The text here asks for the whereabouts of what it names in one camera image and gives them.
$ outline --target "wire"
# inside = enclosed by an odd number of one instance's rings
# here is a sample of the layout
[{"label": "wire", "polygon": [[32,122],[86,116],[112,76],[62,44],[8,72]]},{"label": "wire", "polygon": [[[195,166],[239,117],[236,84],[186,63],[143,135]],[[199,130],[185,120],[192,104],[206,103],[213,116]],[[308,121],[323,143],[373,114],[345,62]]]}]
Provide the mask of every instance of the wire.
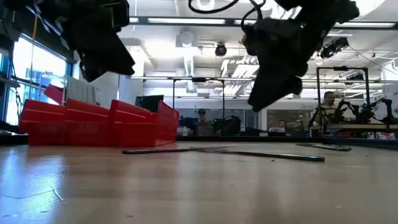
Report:
[{"label": "wire", "polygon": [[241,20],[241,28],[242,29],[244,27],[244,21],[246,20],[246,18],[248,16],[250,16],[250,14],[254,13],[255,11],[257,11],[257,20],[262,19],[261,7],[266,4],[267,0],[263,0],[263,2],[261,4],[257,4],[254,0],[250,0],[250,2],[251,2],[251,4],[253,4],[254,7],[243,16],[243,18]]},{"label": "wire", "polygon": [[225,10],[231,8],[231,7],[234,6],[236,3],[239,2],[239,0],[233,0],[231,3],[229,3],[228,5],[223,6],[223,7],[221,7],[221,8],[212,9],[212,10],[209,10],[209,11],[205,11],[205,10],[195,9],[195,8],[192,6],[192,1],[193,1],[193,0],[188,0],[188,7],[189,7],[189,9],[191,9],[191,11],[193,11],[193,12],[195,12],[195,13],[199,13],[199,14],[214,14],[214,13],[222,12],[222,11],[225,11]]},{"label": "wire", "polygon": [[357,50],[355,50],[354,48],[352,48],[352,46],[348,46],[348,47],[351,48],[353,51],[355,51],[358,55],[362,56],[362,57],[365,58],[366,60],[372,62],[372,63],[375,64],[375,65],[377,65],[378,67],[381,67],[381,68],[383,68],[383,69],[385,69],[385,70],[387,70],[387,71],[389,71],[389,72],[391,72],[391,73],[393,73],[393,74],[395,74],[395,75],[398,75],[398,73],[393,72],[392,70],[386,68],[385,66],[382,66],[382,65],[380,65],[380,64],[378,64],[378,63],[376,63],[376,62],[373,62],[371,59],[368,59],[366,56],[364,56],[363,54],[361,54],[361,52],[358,52]]}]

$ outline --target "metal pole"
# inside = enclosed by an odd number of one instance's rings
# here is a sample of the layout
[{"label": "metal pole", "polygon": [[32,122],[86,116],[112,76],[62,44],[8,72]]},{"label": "metal pole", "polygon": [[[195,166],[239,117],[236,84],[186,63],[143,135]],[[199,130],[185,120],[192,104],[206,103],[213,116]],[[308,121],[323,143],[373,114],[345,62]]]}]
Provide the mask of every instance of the metal pole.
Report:
[{"label": "metal pole", "polygon": [[317,68],[317,88],[318,88],[318,114],[319,114],[319,125],[322,126],[322,110],[321,110],[321,83],[319,78],[320,67]]},{"label": "metal pole", "polygon": [[175,98],[175,81],[173,80],[173,109],[174,109],[174,98]]},{"label": "metal pole", "polygon": [[369,91],[369,69],[363,68],[363,70],[365,71],[366,104],[370,105],[371,104],[371,94]]},{"label": "metal pole", "polygon": [[39,101],[42,97],[42,75],[39,75]]},{"label": "metal pole", "polygon": [[223,84],[223,128],[221,128],[221,136],[224,136],[224,124],[225,124],[225,81],[221,81]]}]

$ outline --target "computer monitor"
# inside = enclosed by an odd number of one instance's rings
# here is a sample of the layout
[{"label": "computer monitor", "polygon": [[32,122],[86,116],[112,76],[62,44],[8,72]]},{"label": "computer monitor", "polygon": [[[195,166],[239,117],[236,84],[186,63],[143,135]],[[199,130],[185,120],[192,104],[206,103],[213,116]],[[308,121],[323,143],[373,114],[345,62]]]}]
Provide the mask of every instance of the computer monitor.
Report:
[{"label": "computer monitor", "polygon": [[136,106],[149,110],[150,112],[156,113],[159,106],[159,100],[163,101],[164,95],[154,96],[137,96]]}]

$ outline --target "wooden table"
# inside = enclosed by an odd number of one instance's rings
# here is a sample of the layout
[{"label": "wooden table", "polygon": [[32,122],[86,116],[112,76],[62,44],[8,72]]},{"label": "wooden table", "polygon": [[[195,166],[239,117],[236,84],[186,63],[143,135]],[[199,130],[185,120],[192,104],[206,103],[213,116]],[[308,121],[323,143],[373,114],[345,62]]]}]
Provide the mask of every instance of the wooden table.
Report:
[{"label": "wooden table", "polygon": [[326,162],[119,149],[1,147],[0,223],[398,223],[398,152],[181,143]]}]

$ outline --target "thin metal bar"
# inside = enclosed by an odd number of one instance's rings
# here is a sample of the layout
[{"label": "thin metal bar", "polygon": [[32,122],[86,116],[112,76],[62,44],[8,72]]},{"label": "thin metal bar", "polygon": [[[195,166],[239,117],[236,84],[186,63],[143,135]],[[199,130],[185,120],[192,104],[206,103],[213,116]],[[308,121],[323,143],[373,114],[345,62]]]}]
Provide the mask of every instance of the thin metal bar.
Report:
[{"label": "thin metal bar", "polygon": [[221,135],[224,136],[224,124],[225,124],[225,81],[221,81],[223,84],[223,128],[221,129]]},{"label": "thin metal bar", "polygon": [[371,104],[371,93],[369,91],[369,69],[363,69],[365,71],[365,87],[366,87],[366,103]]},{"label": "thin metal bar", "polygon": [[321,110],[321,83],[319,78],[320,67],[317,68],[317,87],[318,87],[318,115],[319,115],[319,125],[322,126],[322,110]]},{"label": "thin metal bar", "polygon": [[173,109],[174,109],[174,101],[175,101],[175,82],[176,82],[176,80],[173,80]]},{"label": "thin metal bar", "polygon": [[[192,80],[190,77],[129,77],[130,79],[134,80]],[[206,78],[207,80],[214,80],[214,81],[234,81],[234,82],[251,82],[254,81],[255,78],[228,78],[225,80],[224,78]],[[316,83],[316,79],[301,79],[303,83]],[[365,80],[322,80],[326,83],[366,83]],[[376,83],[376,84],[398,84],[397,80],[369,80],[369,83]]]}]

